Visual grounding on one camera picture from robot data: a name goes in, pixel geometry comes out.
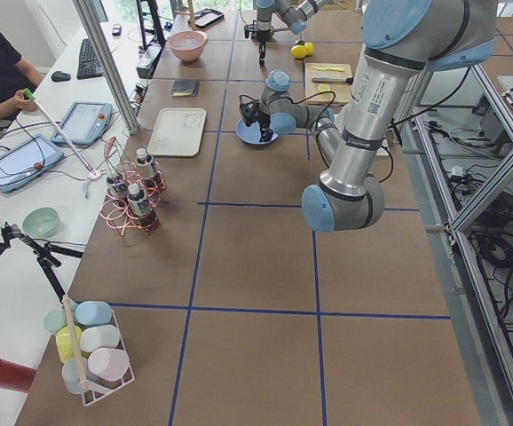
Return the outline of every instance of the wooden board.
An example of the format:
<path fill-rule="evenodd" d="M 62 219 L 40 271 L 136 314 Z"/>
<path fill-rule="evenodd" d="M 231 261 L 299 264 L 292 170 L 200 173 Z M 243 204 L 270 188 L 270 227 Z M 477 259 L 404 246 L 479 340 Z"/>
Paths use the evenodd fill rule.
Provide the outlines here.
<path fill-rule="evenodd" d="M 342 67 L 342 71 L 331 71 L 331 70 L 318 70 L 313 67 Z M 309 63 L 306 64 L 305 68 L 305 90 L 306 97 L 315 95 L 318 93 L 319 83 L 312 83 L 313 77 L 353 77 L 351 66 L 349 64 L 328 64 L 328 63 Z M 330 90 L 335 92 L 335 100 L 332 105 L 344 105 L 351 100 L 351 84 L 330 84 Z M 310 100 L 306 101 L 308 105 L 327 105 L 333 98 L 331 93 L 318 95 Z"/>

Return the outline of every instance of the blue cup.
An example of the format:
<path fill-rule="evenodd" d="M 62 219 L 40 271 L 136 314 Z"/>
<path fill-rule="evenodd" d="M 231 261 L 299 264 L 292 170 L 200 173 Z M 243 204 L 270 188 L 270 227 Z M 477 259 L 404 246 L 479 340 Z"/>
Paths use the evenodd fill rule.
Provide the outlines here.
<path fill-rule="evenodd" d="M 75 320 L 82 326 L 87 327 L 108 324 L 112 317 L 113 310 L 106 302 L 83 302 L 75 310 Z"/>

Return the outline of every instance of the tripod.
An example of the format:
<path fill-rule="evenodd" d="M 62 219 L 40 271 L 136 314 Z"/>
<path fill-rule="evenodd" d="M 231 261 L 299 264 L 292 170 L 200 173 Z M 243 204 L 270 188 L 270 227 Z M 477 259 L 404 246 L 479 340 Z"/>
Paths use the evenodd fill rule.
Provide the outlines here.
<path fill-rule="evenodd" d="M 65 295 L 65 291 L 63 291 L 63 287 L 61 287 L 61 284 L 59 284 L 58 278 L 55 276 L 55 272 L 52 270 L 53 266 L 61 266 L 61 262 L 51 253 L 54 252 L 61 255 L 81 258 L 83 257 L 83 252 L 73 250 L 71 248 L 56 246 L 50 242 L 46 242 L 43 246 L 41 246 L 31 237 L 25 233 L 22 233 L 16 224 L 8 225 L 8 223 L 6 223 L 4 228 L 0 229 L 0 232 L 4 240 L 4 242 L 0 242 L 0 255 L 2 255 L 6 249 L 11 247 L 11 240 L 14 238 L 19 238 L 24 244 L 34 250 L 34 254 L 37 256 L 37 263 L 40 264 L 43 273 L 53 287 L 55 294 L 58 295 L 59 300 L 62 301 L 63 296 Z"/>

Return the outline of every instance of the pink cup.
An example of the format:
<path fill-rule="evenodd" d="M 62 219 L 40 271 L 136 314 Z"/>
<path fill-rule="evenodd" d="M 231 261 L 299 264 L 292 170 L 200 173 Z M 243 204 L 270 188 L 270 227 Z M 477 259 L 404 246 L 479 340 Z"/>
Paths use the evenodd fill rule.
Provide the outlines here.
<path fill-rule="evenodd" d="M 109 382 L 121 379 L 130 367 L 129 356 L 122 349 L 98 348 L 89 356 L 87 368 Z"/>

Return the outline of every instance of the table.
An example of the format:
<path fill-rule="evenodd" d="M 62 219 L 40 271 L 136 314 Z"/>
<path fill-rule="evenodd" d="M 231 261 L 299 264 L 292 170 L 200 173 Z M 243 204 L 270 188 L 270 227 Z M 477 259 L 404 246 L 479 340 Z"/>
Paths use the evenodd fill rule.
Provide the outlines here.
<path fill-rule="evenodd" d="M 479 424 L 400 150 L 378 224 L 312 233 L 300 197 L 324 166 L 311 138 L 256 150 L 234 133 L 239 95 L 258 97 L 271 70 L 304 96 L 294 37 L 278 33 L 260 68 L 236 12 L 207 33 L 192 64 L 164 51 L 145 130 L 127 142 L 129 155 L 145 147 L 162 107 L 207 110 L 199 154 L 159 159 L 160 228 L 123 239 L 99 218 L 70 290 L 113 305 L 136 381 L 83 407 L 50 342 L 17 424 Z M 360 15 L 321 12 L 305 36 L 305 60 L 354 66 Z M 199 96 L 173 99 L 176 78 L 201 79 Z M 377 159 L 373 172 L 388 167 Z"/>
<path fill-rule="evenodd" d="M 138 33 L 135 33 L 135 30 L 127 24 L 123 28 L 123 37 L 114 39 L 110 36 L 111 24 L 103 25 L 114 59 L 119 65 L 125 89 L 130 95 L 135 84 L 139 83 L 134 68 L 138 63 L 138 42 L 132 40 L 132 37 L 137 36 Z M 57 120 L 63 117 L 72 102 L 76 100 L 111 102 L 116 110 L 104 77 L 88 80 L 75 78 L 79 46 L 84 37 L 85 33 L 81 29 L 35 93 L 46 111 Z M 56 70 L 70 73 L 71 81 L 52 82 L 51 74 Z M 117 114 L 114 115 L 112 126 L 104 138 L 116 136 L 119 142 L 124 144 L 128 135 L 125 133 L 122 119 L 116 117 Z M 45 121 L 39 113 L 22 112 L 18 119 L 22 125 Z M 11 130 L 18 127 L 14 123 Z M 42 133 L 49 137 L 52 134 L 52 128 L 48 124 L 42 128 L 30 128 L 30 132 Z M 12 134 L 13 136 L 2 139 L 1 145 L 16 146 L 28 138 L 28 135 L 21 131 L 14 131 Z M 103 143 L 97 143 L 83 151 L 83 156 L 93 166 L 99 166 L 103 162 L 103 145 Z M 105 182 L 104 179 L 100 179 L 91 183 L 90 197 L 88 200 L 85 199 L 83 183 L 63 173 L 84 179 L 87 172 L 68 148 L 65 149 L 65 153 L 66 156 L 71 156 L 52 169 L 52 173 L 41 176 L 17 192 L 0 193 L 0 225 L 4 225 L 4 222 L 21 225 L 23 218 L 30 211 L 51 206 L 59 212 L 61 218 L 60 229 L 52 238 L 55 241 L 82 244 L 87 242 L 97 212 L 104 200 Z M 58 255 L 57 258 L 63 265 L 60 268 L 54 268 L 54 271 L 59 282 L 67 290 L 79 265 L 79 259 L 62 255 Z M 37 367 L 43 348 L 49 339 L 49 334 L 43 329 L 43 317 L 48 311 L 58 306 L 58 298 L 43 275 L 36 256 L 19 240 L 12 241 L 12 248 L 0 256 L 0 358 L 29 367 Z M 0 424 L 7 425 L 15 421 L 25 397 L 25 394 L 18 392 L 0 390 Z"/>

